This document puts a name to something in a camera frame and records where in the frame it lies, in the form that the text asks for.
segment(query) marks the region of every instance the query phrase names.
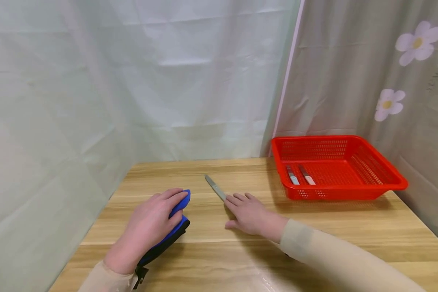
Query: right hand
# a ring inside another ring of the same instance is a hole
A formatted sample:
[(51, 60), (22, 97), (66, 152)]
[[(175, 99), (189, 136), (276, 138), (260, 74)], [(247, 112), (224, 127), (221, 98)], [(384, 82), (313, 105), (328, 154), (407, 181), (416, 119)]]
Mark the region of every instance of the right hand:
[(248, 234), (258, 234), (275, 243), (281, 236), (289, 218), (266, 210), (262, 202), (249, 193), (227, 196), (224, 204), (237, 219), (225, 224), (227, 229), (236, 228)]

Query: red plastic basket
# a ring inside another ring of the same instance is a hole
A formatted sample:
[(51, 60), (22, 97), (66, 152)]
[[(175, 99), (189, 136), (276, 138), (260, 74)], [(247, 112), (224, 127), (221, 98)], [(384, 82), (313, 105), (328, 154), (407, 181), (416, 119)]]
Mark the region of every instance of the red plastic basket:
[[(354, 135), (272, 139), (277, 171), (291, 200), (373, 200), (404, 190), (406, 179), (365, 139)], [(292, 184), (290, 166), (300, 185)], [(299, 169), (313, 178), (309, 185)]]

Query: sleeve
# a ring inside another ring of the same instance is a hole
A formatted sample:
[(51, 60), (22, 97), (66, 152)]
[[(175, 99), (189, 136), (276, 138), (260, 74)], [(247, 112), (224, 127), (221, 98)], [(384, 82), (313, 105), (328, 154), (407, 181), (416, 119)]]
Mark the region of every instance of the sleeve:
[(425, 292), (398, 270), (342, 239), (289, 220), (281, 250), (309, 265), (344, 291)]
[(101, 261), (93, 268), (78, 292), (130, 292), (137, 280), (135, 274), (117, 274)]

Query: blue object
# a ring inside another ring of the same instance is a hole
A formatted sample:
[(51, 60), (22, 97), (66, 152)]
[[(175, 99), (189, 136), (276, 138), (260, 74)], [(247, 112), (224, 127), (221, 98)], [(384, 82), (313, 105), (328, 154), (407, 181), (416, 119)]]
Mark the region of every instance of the blue object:
[[(180, 201), (170, 212), (169, 218), (171, 218), (175, 213), (178, 211), (184, 209), (190, 199), (191, 192), (190, 190), (183, 190), (186, 191), (188, 194), (183, 200)], [(176, 227), (173, 228), (172, 231), (170, 231), (167, 236), (161, 240), (160, 243), (153, 246), (146, 254), (140, 259), (138, 262), (137, 268), (136, 268), (136, 274), (138, 275), (138, 279), (141, 279), (138, 283), (136, 283), (135, 287), (137, 287), (142, 280), (144, 279), (145, 274), (148, 272), (147, 268), (144, 268), (145, 265), (149, 264), (151, 261), (155, 260), (158, 256), (160, 256), (163, 252), (165, 252), (177, 239), (179, 239), (182, 234), (186, 232), (186, 229), (188, 228), (190, 222), (187, 219), (187, 217), (182, 215), (182, 219), (179, 224), (176, 225)]]
[[(175, 213), (177, 213), (178, 211), (183, 210), (183, 209), (188, 205), (188, 203), (189, 203), (189, 198), (190, 198), (190, 195), (191, 195), (191, 191), (190, 191), (190, 190), (183, 190), (183, 191), (186, 191), (186, 192), (188, 193), (188, 195), (187, 195), (185, 198), (183, 198), (183, 200), (181, 200), (180, 203), (178, 203), (178, 204), (172, 209), (172, 212), (170, 212), (170, 214), (169, 214), (169, 218), (171, 218), (171, 217), (172, 217)], [(172, 231), (170, 231), (169, 234), (167, 234), (167, 236), (164, 237), (164, 239), (161, 240), (160, 243), (157, 243), (154, 247), (156, 247), (156, 246), (162, 244), (162, 243), (163, 243), (164, 241), (166, 241), (169, 237), (171, 237), (173, 234), (175, 234), (175, 233), (179, 230), (179, 228), (182, 226), (182, 224), (184, 224), (187, 220), (188, 220), (187, 217), (185, 217), (185, 215), (182, 215), (182, 220), (180, 221), (180, 223), (177, 224), (176, 227), (174, 227), (174, 228), (172, 229)]]
[(191, 191), (190, 190), (183, 190), (186, 191), (188, 193), (188, 195), (183, 198), (183, 200), (180, 201), (180, 203), (178, 203), (173, 209), (172, 212), (170, 212), (169, 218), (171, 218), (175, 213), (177, 213), (180, 210), (185, 209), (185, 207), (188, 205), (189, 203), (189, 197), (191, 195)]

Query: table surface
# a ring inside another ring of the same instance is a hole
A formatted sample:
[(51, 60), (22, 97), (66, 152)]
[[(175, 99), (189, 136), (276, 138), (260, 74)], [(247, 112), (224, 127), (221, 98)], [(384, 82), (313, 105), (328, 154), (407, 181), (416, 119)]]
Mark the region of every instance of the table surface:
[(122, 234), (134, 208), (171, 187), (191, 189), (187, 232), (148, 265), (138, 291), (335, 291), (273, 243), (224, 229), (229, 213), (204, 180), (226, 193), (250, 192), (266, 207), (382, 258), (427, 291), (438, 291), (438, 239), (389, 191), (374, 201), (292, 202), (271, 159), (143, 163), (133, 166), (63, 269), (51, 292), (77, 291)]

